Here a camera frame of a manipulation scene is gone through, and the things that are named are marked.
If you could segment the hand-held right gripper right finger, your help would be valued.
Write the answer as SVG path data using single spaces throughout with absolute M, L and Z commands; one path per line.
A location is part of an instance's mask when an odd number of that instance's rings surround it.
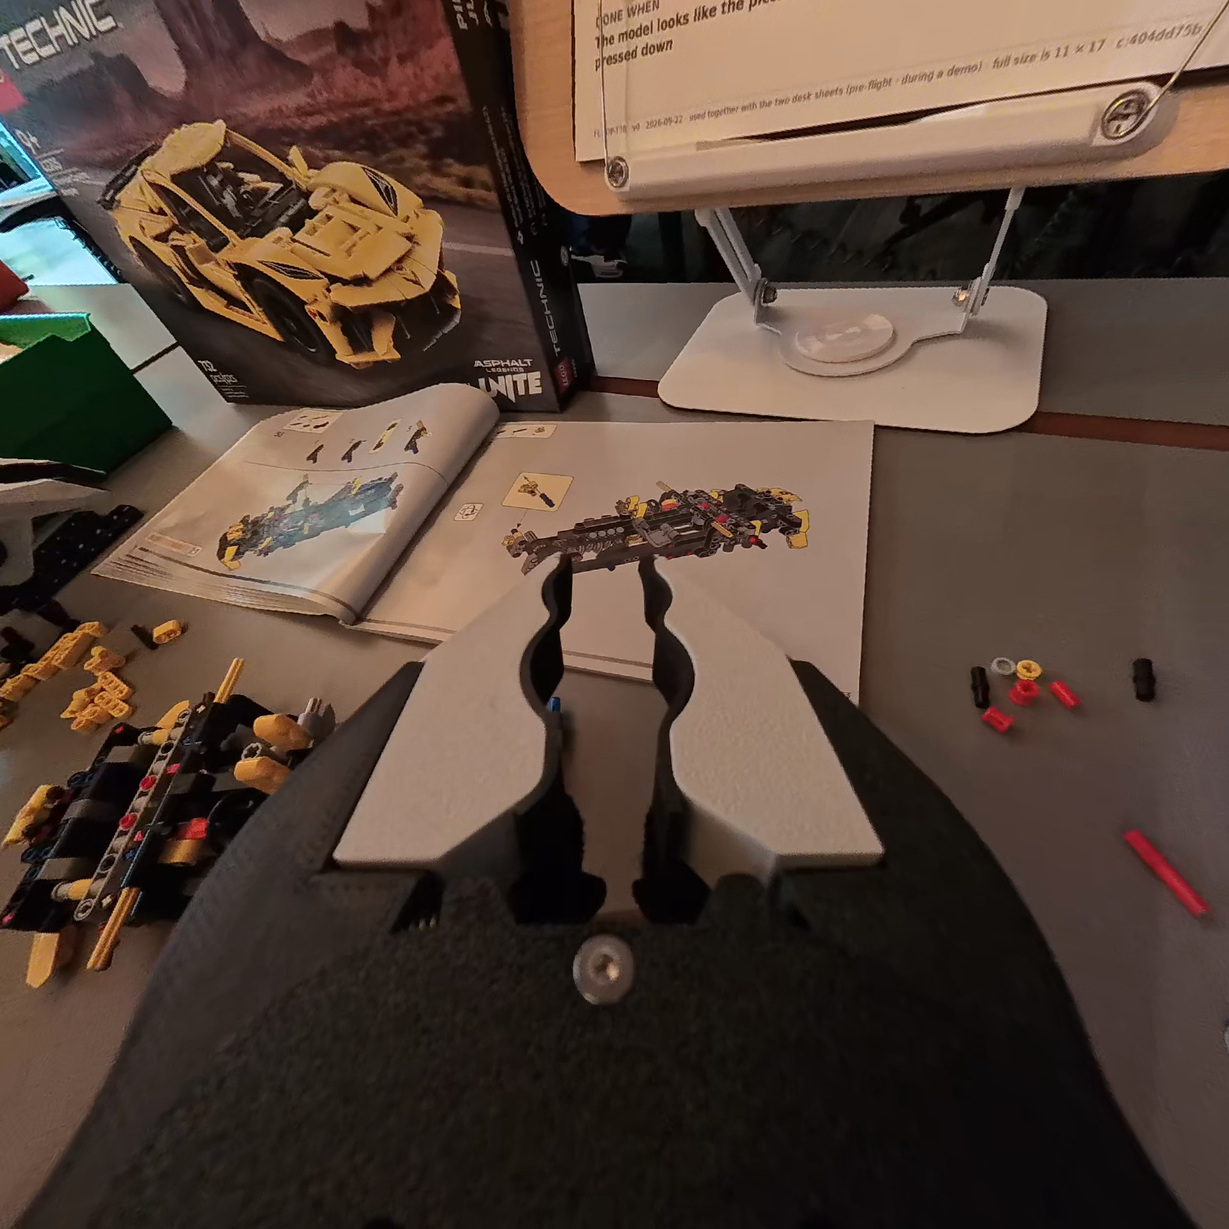
M 672 564 L 643 561 L 640 580 L 666 716 L 639 896 L 879 864 L 883 841 L 807 687 L 820 673 Z

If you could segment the cluster of small lego bushes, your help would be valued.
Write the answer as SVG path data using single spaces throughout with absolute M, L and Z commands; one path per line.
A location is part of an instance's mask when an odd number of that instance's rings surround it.
M 1009 734 L 1026 709 L 1053 702 L 1066 712 L 1080 712 L 1083 697 L 1066 680 L 1047 671 L 1032 656 L 996 655 L 968 670 L 971 696 L 980 722 Z

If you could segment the open instruction booklet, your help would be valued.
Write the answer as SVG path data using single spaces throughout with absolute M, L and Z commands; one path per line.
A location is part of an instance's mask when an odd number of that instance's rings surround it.
M 255 424 L 94 573 L 440 643 L 570 560 L 565 662 L 647 680 L 649 558 L 857 697 L 873 444 L 868 421 L 510 421 L 438 383 Z

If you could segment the black yellow lego car chassis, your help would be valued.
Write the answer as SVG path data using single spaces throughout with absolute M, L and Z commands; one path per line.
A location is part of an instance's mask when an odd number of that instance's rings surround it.
M 88 766 L 33 791 L 4 848 L 21 876 L 4 901 L 4 933 L 30 937 L 26 984 L 42 989 L 93 940 L 86 968 L 108 970 L 125 930 L 173 924 L 261 804 L 336 728 L 312 696 L 277 712 L 239 692 L 235 659 L 219 687 L 151 725 L 103 684 L 65 711 L 81 731 L 113 716 Z

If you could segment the printed instruction sheet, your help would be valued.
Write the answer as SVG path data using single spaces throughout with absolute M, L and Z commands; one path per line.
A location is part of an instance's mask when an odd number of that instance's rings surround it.
M 1214 1 L 576 2 L 574 144 L 845 124 L 1227 65 Z

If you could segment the pile of yellow lego pieces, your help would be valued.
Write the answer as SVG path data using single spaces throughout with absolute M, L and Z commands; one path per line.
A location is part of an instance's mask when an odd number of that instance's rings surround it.
M 128 722 L 135 714 L 135 689 L 122 675 L 129 658 L 103 643 L 110 633 L 99 620 L 78 623 L 50 648 L 21 665 L 8 667 L 2 683 L 2 728 L 9 728 L 21 702 L 42 684 L 75 670 L 88 674 L 67 700 L 59 718 L 75 733 L 96 733 L 109 722 Z

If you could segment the white wooden document stand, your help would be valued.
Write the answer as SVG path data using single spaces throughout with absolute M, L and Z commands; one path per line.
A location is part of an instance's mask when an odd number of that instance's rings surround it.
M 738 297 L 713 307 L 659 383 L 677 409 L 867 419 L 987 434 L 1038 409 L 1048 304 L 996 283 L 1026 188 L 1227 168 L 1227 65 L 580 162 L 576 2 L 510 2 L 517 122 L 548 193 L 595 216 L 683 207 Z M 963 286 L 778 288 L 732 207 L 1007 190 Z

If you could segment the black lego beam stack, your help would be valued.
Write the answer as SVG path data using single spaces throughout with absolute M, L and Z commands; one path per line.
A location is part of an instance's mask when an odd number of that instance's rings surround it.
M 144 519 L 144 510 L 121 503 L 110 512 L 74 512 L 34 547 L 34 572 L 2 586 L 2 615 L 40 613 L 61 591 Z

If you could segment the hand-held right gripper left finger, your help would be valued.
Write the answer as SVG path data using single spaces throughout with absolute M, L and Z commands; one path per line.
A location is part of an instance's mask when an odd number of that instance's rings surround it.
M 548 702 L 574 567 L 541 564 L 434 648 L 333 853 L 343 869 L 516 869 L 517 816 L 560 772 Z

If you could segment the lego set box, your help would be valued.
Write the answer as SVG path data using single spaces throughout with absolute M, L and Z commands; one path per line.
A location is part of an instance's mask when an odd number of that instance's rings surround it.
M 505 2 L 2 4 L 4 118 L 229 402 L 593 373 Z

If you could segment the green plastic bin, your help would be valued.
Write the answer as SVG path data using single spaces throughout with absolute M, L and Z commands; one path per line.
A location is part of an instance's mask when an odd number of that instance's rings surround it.
M 2 456 L 112 472 L 173 428 L 88 314 L 2 316 Z

